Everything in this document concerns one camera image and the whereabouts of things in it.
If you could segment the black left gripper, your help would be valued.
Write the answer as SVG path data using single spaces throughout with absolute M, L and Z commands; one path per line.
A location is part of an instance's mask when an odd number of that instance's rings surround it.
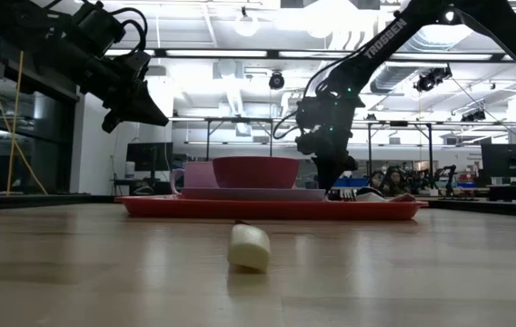
M 149 54 L 137 51 L 114 59 L 91 58 L 80 83 L 82 94 L 93 94 L 109 112 L 102 129 L 111 133 L 121 122 L 166 126 L 169 119 L 154 102 L 144 75 Z

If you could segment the red plastic tray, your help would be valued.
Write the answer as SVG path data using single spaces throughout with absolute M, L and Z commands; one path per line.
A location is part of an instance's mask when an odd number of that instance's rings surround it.
M 188 200 L 170 195 L 115 199 L 132 217 L 234 220 L 407 221 L 425 202 L 268 202 Z

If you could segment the black computer monitor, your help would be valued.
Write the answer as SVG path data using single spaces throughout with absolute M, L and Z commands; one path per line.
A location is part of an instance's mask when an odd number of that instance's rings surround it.
M 482 165 L 489 177 L 516 177 L 516 144 L 482 144 Z
M 169 171 L 173 143 L 131 143 L 127 145 L 126 161 L 135 163 L 135 170 Z

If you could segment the blue storage bin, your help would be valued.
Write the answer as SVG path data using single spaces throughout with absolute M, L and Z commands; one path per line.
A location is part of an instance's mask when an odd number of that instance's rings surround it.
M 358 188 L 368 185 L 366 178 L 340 178 L 334 184 L 334 187 Z

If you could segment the lavender plastic plate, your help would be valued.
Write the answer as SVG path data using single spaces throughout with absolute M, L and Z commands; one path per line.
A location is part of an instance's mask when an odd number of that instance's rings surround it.
M 320 202 L 325 198 L 325 191 L 322 189 L 183 188 L 181 196 L 190 200 Z

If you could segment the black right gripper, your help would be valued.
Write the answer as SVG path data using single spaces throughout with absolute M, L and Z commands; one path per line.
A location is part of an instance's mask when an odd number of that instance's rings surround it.
M 329 190 L 342 178 L 343 167 L 350 161 L 346 150 L 348 141 L 352 138 L 352 121 L 356 108 L 363 108 L 364 103 L 354 88 L 340 88 L 338 91 L 322 91 L 316 96 L 332 102 L 331 120 L 327 124 L 317 125 L 313 129 L 300 129 L 296 137 L 297 150 L 302 154 L 313 154 L 317 165 L 328 164 L 332 174 L 323 168 L 317 169 L 316 180 L 319 189 Z

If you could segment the fork with teal handle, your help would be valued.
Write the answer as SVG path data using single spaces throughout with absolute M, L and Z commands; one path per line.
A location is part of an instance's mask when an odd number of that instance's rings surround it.
M 331 189 L 327 197 L 330 201 L 335 202 L 355 202 L 355 189 Z

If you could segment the magenta plastic bowl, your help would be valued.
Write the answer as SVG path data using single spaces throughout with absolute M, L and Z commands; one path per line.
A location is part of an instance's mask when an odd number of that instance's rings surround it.
M 221 188 L 292 189 L 300 162 L 291 158 L 230 156 L 213 159 Z

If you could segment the cream oblong object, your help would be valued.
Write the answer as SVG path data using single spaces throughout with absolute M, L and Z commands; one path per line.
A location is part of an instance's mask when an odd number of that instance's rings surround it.
M 229 264 L 265 273 L 270 258 L 270 238 L 263 229 L 241 222 L 233 226 L 227 253 Z

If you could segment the ceiling light strip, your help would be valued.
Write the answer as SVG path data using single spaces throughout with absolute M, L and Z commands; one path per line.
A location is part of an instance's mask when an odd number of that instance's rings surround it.
M 292 58 L 294 60 L 338 60 L 350 55 L 344 51 L 279 51 L 280 58 Z
M 266 57 L 268 53 L 264 50 L 225 50 L 225 49 L 170 49 L 166 50 L 168 57 L 225 57 L 225 58 L 250 58 Z
M 393 54 L 390 61 L 488 61 L 491 54 L 410 53 Z

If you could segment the pink plastic cup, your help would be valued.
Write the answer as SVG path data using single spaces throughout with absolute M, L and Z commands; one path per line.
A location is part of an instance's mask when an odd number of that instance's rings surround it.
M 179 177 L 184 179 L 184 188 L 217 188 L 212 162 L 188 162 L 183 168 L 173 169 L 170 176 L 172 194 L 180 194 L 176 189 Z

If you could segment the beige napkin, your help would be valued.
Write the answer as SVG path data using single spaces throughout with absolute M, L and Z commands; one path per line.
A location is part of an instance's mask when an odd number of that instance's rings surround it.
M 377 193 L 364 193 L 356 195 L 355 201 L 365 203 L 415 203 L 416 198 L 409 193 L 400 194 L 395 197 L 384 197 Z

